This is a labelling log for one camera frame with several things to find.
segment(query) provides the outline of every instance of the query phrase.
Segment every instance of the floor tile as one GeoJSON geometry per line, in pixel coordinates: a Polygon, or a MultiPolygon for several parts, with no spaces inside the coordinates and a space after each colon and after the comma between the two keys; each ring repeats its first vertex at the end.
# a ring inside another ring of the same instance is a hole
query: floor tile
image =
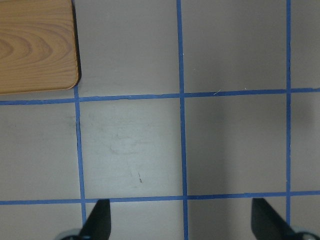
{"type": "Polygon", "coordinates": [[[286,1],[182,0],[186,92],[286,87],[286,1]]]}
{"type": "MultiPolygon", "coordinates": [[[[94,204],[87,204],[87,213],[94,204]]],[[[182,201],[112,202],[110,240],[183,240],[182,201]]]]}
{"type": "Polygon", "coordinates": [[[81,103],[87,198],[182,194],[178,99],[81,103]]]}
{"type": "Polygon", "coordinates": [[[286,189],[286,96],[185,101],[189,195],[286,189]]]}
{"type": "Polygon", "coordinates": [[[0,201],[79,198],[75,105],[0,112],[0,201]]]}
{"type": "Polygon", "coordinates": [[[294,196],[291,198],[291,225],[319,236],[320,196],[294,196]]]}
{"type": "Polygon", "coordinates": [[[320,190],[320,94],[291,97],[291,189],[320,190]]]}
{"type": "MultiPolygon", "coordinates": [[[[266,200],[285,216],[284,198],[268,197],[266,200]]],[[[189,239],[255,240],[251,231],[251,201],[250,198],[188,201],[189,239]]]]}
{"type": "Polygon", "coordinates": [[[320,1],[291,1],[291,85],[319,88],[320,1]]]}
{"type": "Polygon", "coordinates": [[[175,0],[75,3],[80,96],[179,92],[175,0]]]}
{"type": "Polygon", "coordinates": [[[82,225],[80,204],[1,205],[0,215],[2,240],[53,240],[82,225]]]}

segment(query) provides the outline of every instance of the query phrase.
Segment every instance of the wooden board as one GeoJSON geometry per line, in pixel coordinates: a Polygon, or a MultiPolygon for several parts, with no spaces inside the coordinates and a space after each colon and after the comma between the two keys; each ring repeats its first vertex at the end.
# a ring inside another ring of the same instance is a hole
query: wooden board
{"type": "Polygon", "coordinates": [[[0,94],[70,89],[79,77],[71,0],[0,1],[0,94]]]}

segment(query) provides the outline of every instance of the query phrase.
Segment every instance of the scuff mark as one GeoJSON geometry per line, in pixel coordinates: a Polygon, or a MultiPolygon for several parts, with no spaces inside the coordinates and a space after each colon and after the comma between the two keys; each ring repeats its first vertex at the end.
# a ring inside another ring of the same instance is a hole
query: scuff mark
{"type": "Polygon", "coordinates": [[[140,183],[142,184],[142,179],[139,172],[138,172],[138,176],[139,176],[140,183]]]}

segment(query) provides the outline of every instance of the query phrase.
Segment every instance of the grid line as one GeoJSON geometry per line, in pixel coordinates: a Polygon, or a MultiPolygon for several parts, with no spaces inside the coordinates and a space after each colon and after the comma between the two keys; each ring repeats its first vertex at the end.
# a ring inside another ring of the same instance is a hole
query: grid line
{"type": "MultiPolygon", "coordinates": [[[[188,200],[213,200],[213,199],[245,199],[245,198],[276,198],[286,197],[286,191],[281,192],[247,192],[247,193],[227,193],[211,195],[188,195],[188,200]]],[[[320,196],[320,190],[315,191],[291,191],[291,197],[298,196],[320,196]]],[[[112,203],[126,202],[157,202],[157,201],[183,201],[186,197],[180,196],[142,196],[142,197],[117,197],[109,198],[112,203]]],[[[103,198],[87,199],[45,199],[45,200],[6,200],[0,201],[0,206],[9,205],[43,205],[43,204],[92,204],[103,198]]]]}
{"type": "MultiPolygon", "coordinates": [[[[115,96],[79,96],[80,103],[103,102],[117,100],[147,100],[147,99],[178,99],[183,98],[207,98],[207,97],[231,97],[249,95],[278,95],[278,94],[299,94],[299,93],[319,93],[320,88],[291,88],[291,89],[256,89],[256,90],[235,90],[235,91],[208,91],[208,92],[185,92],[166,94],[135,94],[135,95],[115,95],[115,96]]],[[[69,104],[74,103],[74,98],[45,99],[45,100],[6,100],[0,101],[0,106],[11,105],[49,105],[49,104],[69,104]]]]}
{"type": "Polygon", "coordinates": [[[182,169],[182,194],[183,194],[183,200],[182,200],[183,236],[184,236],[184,240],[189,240],[184,45],[183,45],[181,0],[176,0],[176,19],[177,19],[178,59],[179,59],[179,98],[180,98],[181,163],[182,163],[181,169],[182,169]]]}
{"type": "Polygon", "coordinates": [[[75,126],[76,126],[76,146],[78,156],[78,173],[80,184],[80,199],[81,199],[81,216],[82,224],[84,225],[87,219],[86,204],[84,202],[86,198],[85,194],[85,180],[84,180],[84,166],[82,158],[82,142],[81,142],[81,126],[80,126],[80,102],[79,102],[79,89],[75,86],[74,92],[74,106],[75,106],[75,126]]]}
{"type": "Polygon", "coordinates": [[[286,204],[285,218],[291,220],[291,0],[286,0],[286,204]]]}

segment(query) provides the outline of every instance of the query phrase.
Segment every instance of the blue tape line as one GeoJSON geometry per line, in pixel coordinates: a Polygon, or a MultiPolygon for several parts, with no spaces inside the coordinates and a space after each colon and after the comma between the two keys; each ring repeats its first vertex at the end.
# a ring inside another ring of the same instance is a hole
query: blue tape line
{"type": "Polygon", "coordinates": [[[179,93],[145,94],[145,95],[117,95],[117,96],[84,96],[80,102],[115,101],[115,100],[142,100],[142,99],[173,99],[179,98],[179,93]]]}
{"type": "Polygon", "coordinates": [[[286,221],[291,220],[291,0],[286,1],[286,221]]]}
{"type": "MultiPolygon", "coordinates": [[[[98,102],[116,100],[143,100],[143,99],[178,99],[184,98],[205,98],[205,97],[227,97],[245,95],[268,95],[286,93],[319,93],[320,88],[291,88],[291,89],[261,89],[261,90],[239,90],[239,91],[211,91],[211,92],[190,92],[190,93],[168,93],[168,94],[145,94],[145,95],[117,95],[117,96],[85,96],[79,97],[79,102],[98,102]]],[[[0,101],[0,106],[8,105],[46,105],[46,104],[68,104],[74,103],[73,98],[46,99],[46,100],[12,100],[0,101]]]]}
{"type": "Polygon", "coordinates": [[[84,202],[85,195],[85,180],[84,180],[84,166],[82,158],[82,143],[81,143],[81,126],[80,126],[80,103],[79,103],[79,91],[78,85],[74,87],[74,105],[75,105],[75,125],[76,125],[76,145],[78,155],[78,171],[79,171],[79,183],[80,183],[80,198],[83,201],[81,203],[82,224],[84,225],[87,220],[86,204],[84,202]]]}
{"type": "Polygon", "coordinates": [[[13,100],[13,101],[0,101],[1,105],[45,105],[45,104],[68,104],[74,103],[73,98],[63,99],[47,99],[47,100],[13,100]]]}
{"type": "Polygon", "coordinates": [[[183,200],[183,196],[143,196],[143,197],[120,197],[110,198],[111,203],[125,202],[154,202],[154,201],[177,201],[183,200]]]}
{"type": "Polygon", "coordinates": [[[243,198],[268,198],[285,197],[286,192],[255,192],[255,193],[231,193],[231,194],[212,194],[212,195],[190,195],[189,200],[210,200],[210,199],[243,199],[243,198]]]}
{"type": "MultiPolygon", "coordinates": [[[[292,196],[319,195],[318,191],[294,191],[292,196]]],[[[242,198],[267,198],[285,197],[287,192],[254,192],[254,193],[232,193],[232,194],[211,194],[211,195],[189,195],[189,196],[142,196],[142,197],[118,197],[109,198],[112,203],[126,202],[157,202],[157,201],[183,201],[188,200],[210,200],[210,199],[242,199],[242,198]]],[[[8,200],[0,201],[0,205],[37,205],[37,204],[94,204],[102,198],[88,199],[48,199],[48,200],[8,200]]]]}
{"type": "Polygon", "coordinates": [[[185,98],[204,98],[204,97],[224,97],[224,96],[242,96],[242,95],[267,95],[267,94],[285,94],[286,89],[262,89],[262,90],[240,90],[240,91],[216,91],[216,92],[195,92],[185,93],[185,98]]]}
{"type": "Polygon", "coordinates": [[[292,191],[290,192],[291,196],[313,196],[313,195],[320,195],[319,191],[292,191]]]}
{"type": "Polygon", "coordinates": [[[0,201],[2,205],[39,205],[39,204],[80,204],[80,199],[50,199],[50,200],[11,200],[0,201]]]}
{"type": "Polygon", "coordinates": [[[181,159],[182,159],[182,192],[183,192],[183,235],[189,239],[188,227],[188,189],[187,189],[187,158],[186,158],[186,116],[185,116],[185,76],[184,76],[184,45],[182,27],[181,0],[176,0],[176,18],[178,32],[179,59],[179,93],[180,93],[180,122],[181,122],[181,159]]]}

